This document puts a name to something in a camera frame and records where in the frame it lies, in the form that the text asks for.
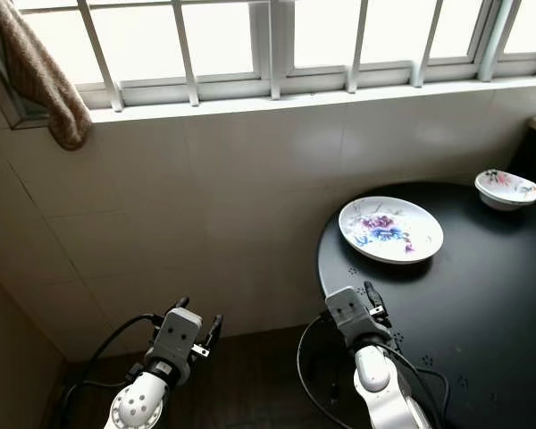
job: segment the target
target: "floor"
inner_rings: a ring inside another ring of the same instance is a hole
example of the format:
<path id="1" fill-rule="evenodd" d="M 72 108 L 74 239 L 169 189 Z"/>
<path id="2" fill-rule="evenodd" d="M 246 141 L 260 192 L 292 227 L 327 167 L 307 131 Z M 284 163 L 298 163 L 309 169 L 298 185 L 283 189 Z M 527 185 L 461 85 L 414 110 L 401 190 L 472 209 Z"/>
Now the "floor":
<path id="1" fill-rule="evenodd" d="M 187 384 L 176 389 L 159 422 L 175 429 L 302 429 L 337 427 L 314 407 L 297 378 L 297 342 L 304 327 L 221 339 L 195 367 Z M 316 397 L 355 428 L 367 428 L 363 401 L 350 385 L 353 359 L 342 352 L 341 338 L 315 332 L 306 342 L 302 365 Z M 108 383 L 141 356 L 103 359 L 90 378 Z M 70 368 L 71 379 L 79 368 Z M 88 388 L 76 395 L 68 429 L 103 428 L 114 392 Z"/>

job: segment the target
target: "round table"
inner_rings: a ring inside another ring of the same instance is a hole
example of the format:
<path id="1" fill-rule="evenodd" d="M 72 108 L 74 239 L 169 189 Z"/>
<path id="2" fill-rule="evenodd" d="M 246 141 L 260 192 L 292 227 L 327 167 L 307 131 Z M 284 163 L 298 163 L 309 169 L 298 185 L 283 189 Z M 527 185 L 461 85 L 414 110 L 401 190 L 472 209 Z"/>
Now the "round table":
<path id="1" fill-rule="evenodd" d="M 452 426 L 536 427 L 536 205 L 497 212 L 475 188 L 439 183 L 367 195 L 428 210 L 444 231 L 443 246 L 414 265 L 375 262 L 343 239 L 338 211 L 318 247 L 324 294 L 373 283 L 405 356 L 448 378 Z"/>

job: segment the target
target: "floral bowl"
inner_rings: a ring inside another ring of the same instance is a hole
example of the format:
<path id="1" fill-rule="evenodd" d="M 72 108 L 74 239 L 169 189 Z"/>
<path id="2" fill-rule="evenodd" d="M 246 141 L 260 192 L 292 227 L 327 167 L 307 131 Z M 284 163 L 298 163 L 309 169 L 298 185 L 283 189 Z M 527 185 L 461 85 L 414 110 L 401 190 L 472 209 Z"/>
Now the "floral bowl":
<path id="1" fill-rule="evenodd" d="M 339 229 L 358 252 L 391 264 L 412 264 L 434 255 L 443 231 L 421 207 L 391 197 L 360 198 L 339 213 Z"/>
<path id="2" fill-rule="evenodd" d="M 510 212 L 536 201 L 536 183 L 500 170 L 481 172 L 474 181 L 484 204 Z"/>

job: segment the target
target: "small white bowl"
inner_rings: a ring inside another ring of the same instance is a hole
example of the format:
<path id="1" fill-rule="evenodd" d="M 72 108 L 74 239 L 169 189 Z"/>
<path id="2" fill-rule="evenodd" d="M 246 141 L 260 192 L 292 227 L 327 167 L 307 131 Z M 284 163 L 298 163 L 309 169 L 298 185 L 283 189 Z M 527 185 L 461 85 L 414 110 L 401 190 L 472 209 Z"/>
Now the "small white bowl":
<path id="1" fill-rule="evenodd" d="M 536 183 L 500 170 L 481 172 L 474 181 L 484 204 L 510 212 L 536 201 Z"/>

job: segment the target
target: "towel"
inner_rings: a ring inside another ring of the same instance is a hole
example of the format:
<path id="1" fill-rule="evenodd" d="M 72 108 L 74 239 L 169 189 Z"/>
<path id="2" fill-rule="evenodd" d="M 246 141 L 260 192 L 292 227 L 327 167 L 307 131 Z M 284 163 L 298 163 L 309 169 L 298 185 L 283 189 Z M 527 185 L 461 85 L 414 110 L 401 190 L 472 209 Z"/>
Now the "towel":
<path id="1" fill-rule="evenodd" d="M 47 109 L 48 128 L 61 147 L 82 147 L 91 127 L 89 110 L 9 0 L 0 0 L 0 34 L 11 85 Z"/>

